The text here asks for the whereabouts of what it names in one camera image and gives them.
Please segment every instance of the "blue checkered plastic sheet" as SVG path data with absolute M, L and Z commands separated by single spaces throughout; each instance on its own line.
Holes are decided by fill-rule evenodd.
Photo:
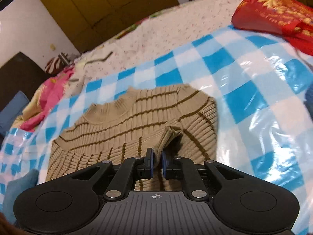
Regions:
M 60 101 L 30 137 L 20 139 L 19 130 L 9 135 L 0 152 L 0 203 L 8 181 L 31 168 L 45 181 L 51 141 L 90 104 L 110 102 L 129 86 L 189 83 L 217 100 L 217 161 L 292 191 L 301 205 L 293 231 L 313 231 L 313 123 L 303 104 L 313 57 L 301 56 L 278 37 L 229 26 L 90 82 L 80 95 Z

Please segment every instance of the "blue pillow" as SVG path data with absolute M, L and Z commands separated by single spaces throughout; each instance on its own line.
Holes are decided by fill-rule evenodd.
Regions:
M 31 169 L 29 173 L 25 176 L 10 181 L 7 185 L 5 191 L 2 213 L 6 217 L 7 221 L 11 224 L 14 224 L 16 221 L 15 215 L 13 213 L 13 204 L 16 198 L 28 188 L 32 188 L 37 185 L 39 171 L 36 169 Z
M 6 133 L 10 130 L 15 118 L 22 114 L 23 109 L 28 103 L 29 100 L 27 96 L 22 91 L 18 91 L 13 99 L 0 112 L 0 134 L 3 137 L 5 137 Z

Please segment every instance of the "wooden cabinet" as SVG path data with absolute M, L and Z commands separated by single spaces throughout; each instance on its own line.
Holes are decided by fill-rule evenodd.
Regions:
M 177 0 L 41 0 L 80 52 L 118 34 L 133 23 L 178 5 Z

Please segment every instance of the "ribbed knit fabric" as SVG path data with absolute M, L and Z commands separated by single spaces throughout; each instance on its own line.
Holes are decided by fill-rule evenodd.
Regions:
M 214 159 L 217 143 L 217 107 L 213 97 L 189 85 L 152 90 L 129 88 L 116 101 L 92 104 L 74 126 L 53 141 L 46 180 L 55 179 L 102 160 L 120 164 L 145 156 L 152 147 L 156 166 L 162 150 L 197 164 Z M 136 190 L 171 190 L 156 170 L 152 180 L 136 183 Z

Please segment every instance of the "red plastic bag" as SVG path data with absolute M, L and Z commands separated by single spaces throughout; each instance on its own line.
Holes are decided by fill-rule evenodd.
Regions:
M 295 0 L 243 0 L 234 27 L 282 36 L 300 51 L 313 55 L 313 9 Z

